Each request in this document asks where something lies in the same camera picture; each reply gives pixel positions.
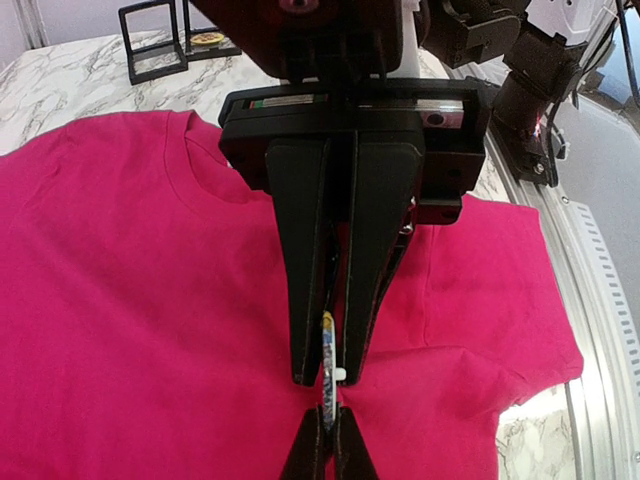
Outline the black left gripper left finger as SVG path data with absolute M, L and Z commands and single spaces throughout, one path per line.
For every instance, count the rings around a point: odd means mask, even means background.
M 281 480 L 325 478 L 325 428 L 321 407 L 305 412 L 286 462 Z

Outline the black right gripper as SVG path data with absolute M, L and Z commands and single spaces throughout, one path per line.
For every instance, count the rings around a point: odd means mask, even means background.
M 458 220 L 462 198 L 475 188 L 486 158 L 484 137 L 496 93 L 467 77 L 370 80 L 350 91 L 304 83 L 226 97 L 219 148 L 250 189 L 273 199 L 296 384 L 313 386 L 322 359 L 328 249 L 323 141 L 330 143 L 328 170 L 344 203 L 340 217 L 346 215 L 352 177 L 341 366 L 344 383 L 353 386 L 416 182 L 417 223 Z

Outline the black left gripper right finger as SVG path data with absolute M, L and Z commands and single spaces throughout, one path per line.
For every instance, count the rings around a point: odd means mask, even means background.
M 336 479 L 378 479 L 355 415 L 350 408 L 338 408 L 332 440 Z

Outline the round silver blue brooch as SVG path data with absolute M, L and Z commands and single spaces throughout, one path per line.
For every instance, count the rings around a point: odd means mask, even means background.
M 322 316 L 321 340 L 322 417 L 324 430 L 329 432 L 338 416 L 338 384 L 346 379 L 346 370 L 337 363 L 335 320 L 327 310 Z

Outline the gold brooch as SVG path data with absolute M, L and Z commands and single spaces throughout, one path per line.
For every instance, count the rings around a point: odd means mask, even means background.
M 201 32 L 190 36 L 190 44 L 196 47 L 214 47 L 225 40 L 220 32 Z

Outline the magenta t-shirt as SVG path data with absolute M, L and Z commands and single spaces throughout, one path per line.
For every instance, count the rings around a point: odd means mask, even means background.
M 275 479 L 320 392 L 291 378 L 270 198 L 193 112 L 78 120 L 1 159 L 1 475 Z M 418 228 L 360 381 L 383 479 L 493 479 L 500 414 L 583 358 L 538 213 Z

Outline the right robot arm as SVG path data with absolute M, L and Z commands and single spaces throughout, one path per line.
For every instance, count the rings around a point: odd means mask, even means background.
M 419 224 L 461 211 L 494 133 L 519 179 L 558 182 L 551 122 L 595 54 L 597 1 L 200 1 L 273 88 L 230 94 L 220 147 L 275 207 L 291 373 L 322 366 L 344 293 L 348 384 Z

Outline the black hexagonal brooch display case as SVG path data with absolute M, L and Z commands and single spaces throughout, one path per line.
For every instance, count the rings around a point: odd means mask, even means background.
M 135 36 L 131 21 L 142 13 L 156 12 L 166 25 L 157 31 Z M 121 35 L 131 85 L 151 82 L 188 70 L 193 62 L 236 57 L 241 49 L 210 21 L 196 25 L 191 1 L 142 1 L 118 10 Z M 201 32 L 220 32 L 225 40 L 214 47 L 196 47 L 190 36 Z

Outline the aluminium front rail base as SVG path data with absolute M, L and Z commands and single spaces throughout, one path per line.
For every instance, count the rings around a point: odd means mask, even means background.
M 491 161 L 510 201 L 536 208 L 567 315 L 584 358 L 580 379 L 565 387 L 576 475 L 639 476 L 639 341 L 605 240 L 589 207 L 511 174 L 497 137 Z

